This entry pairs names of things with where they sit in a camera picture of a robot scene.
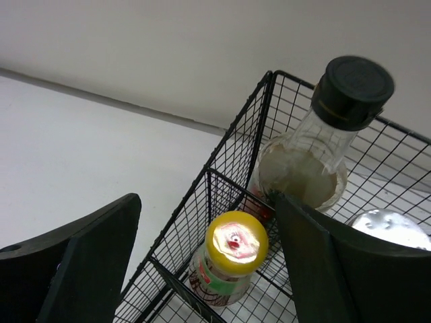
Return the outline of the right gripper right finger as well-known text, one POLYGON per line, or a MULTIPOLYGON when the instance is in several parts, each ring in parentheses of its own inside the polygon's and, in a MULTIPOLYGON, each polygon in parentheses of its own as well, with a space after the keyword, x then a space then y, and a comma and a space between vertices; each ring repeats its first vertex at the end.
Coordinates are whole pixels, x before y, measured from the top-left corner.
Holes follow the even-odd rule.
POLYGON ((275 218, 299 322, 429 322, 430 252, 387 242, 292 197, 275 218))

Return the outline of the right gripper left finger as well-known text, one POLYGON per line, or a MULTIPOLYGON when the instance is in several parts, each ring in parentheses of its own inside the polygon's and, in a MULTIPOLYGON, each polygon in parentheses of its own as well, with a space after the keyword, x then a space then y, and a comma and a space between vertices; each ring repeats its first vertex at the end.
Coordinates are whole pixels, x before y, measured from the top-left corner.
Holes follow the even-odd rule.
POLYGON ((135 243, 141 199, 1 249, 2 322, 112 322, 135 243))

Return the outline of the white jar silver lid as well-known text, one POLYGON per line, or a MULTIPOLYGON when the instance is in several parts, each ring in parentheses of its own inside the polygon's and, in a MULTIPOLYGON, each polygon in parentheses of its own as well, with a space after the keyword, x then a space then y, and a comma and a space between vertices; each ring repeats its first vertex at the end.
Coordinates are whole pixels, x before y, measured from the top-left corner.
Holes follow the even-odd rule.
POLYGON ((394 244, 430 251, 430 237, 408 216, 390 209, 371 209, 354 215, 347 225, 394 244))

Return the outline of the yellow-cap sauce bottle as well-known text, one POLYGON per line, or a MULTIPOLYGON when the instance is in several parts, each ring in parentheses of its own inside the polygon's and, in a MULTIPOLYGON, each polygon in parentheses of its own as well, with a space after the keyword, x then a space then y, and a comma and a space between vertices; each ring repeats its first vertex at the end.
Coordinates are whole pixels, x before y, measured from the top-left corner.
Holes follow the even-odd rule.
POLYGON ((243 211, 218 215, 189 263, 192 291, 211 307, 236 303, 251 286, 268 250, 267 232, 255 216, 243 211))

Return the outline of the tall clear black-cap bottle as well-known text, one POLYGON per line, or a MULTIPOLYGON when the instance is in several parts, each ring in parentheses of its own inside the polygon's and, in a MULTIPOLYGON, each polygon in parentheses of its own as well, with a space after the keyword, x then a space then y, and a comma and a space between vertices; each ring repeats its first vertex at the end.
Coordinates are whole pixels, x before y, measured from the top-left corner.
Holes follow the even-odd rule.
POLYGON ((264 204, 247 201, 246 209, 262 223, 271 221, 281 196, 292 195, 322 213, 331 209, 347 186, 345 154, 394 91, 391 74, 378 63, 352 55, 332 59, 300 124, 259 152, 248 191, 264 204))

